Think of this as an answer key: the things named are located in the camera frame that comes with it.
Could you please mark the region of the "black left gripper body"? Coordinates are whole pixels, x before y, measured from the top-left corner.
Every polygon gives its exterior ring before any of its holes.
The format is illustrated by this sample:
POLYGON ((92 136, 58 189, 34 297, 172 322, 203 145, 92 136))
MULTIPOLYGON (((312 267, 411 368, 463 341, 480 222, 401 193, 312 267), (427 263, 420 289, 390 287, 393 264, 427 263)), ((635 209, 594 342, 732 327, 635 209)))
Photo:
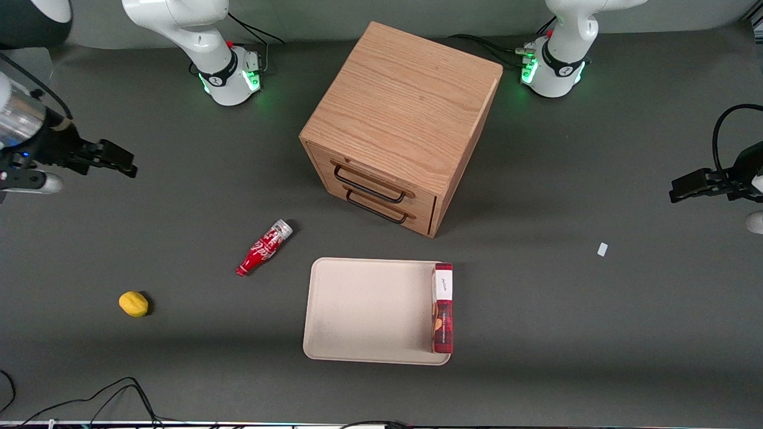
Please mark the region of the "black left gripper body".
POLYGON ((733 165, 723 169, 720 163, 718 143, 712 144, 713 161, 719 175, 718 190, 728 200, 746 199, 762 203, 761 190, 754 185, 754 179, 761 176, 762 142, 748 147, 737 156, 733 165))

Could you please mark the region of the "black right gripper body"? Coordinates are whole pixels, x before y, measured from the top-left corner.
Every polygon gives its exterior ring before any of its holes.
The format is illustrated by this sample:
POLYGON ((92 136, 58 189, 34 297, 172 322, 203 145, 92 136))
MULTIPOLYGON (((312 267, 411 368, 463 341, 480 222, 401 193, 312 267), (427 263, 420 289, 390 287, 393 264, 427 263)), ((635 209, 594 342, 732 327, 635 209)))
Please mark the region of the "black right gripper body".
POLYGON ((71 120, 45 119, 41 129, 25 143, 25 151, 36 163, 86 175, 89 164, 76 158, 84 155, 88 144, 71 120))

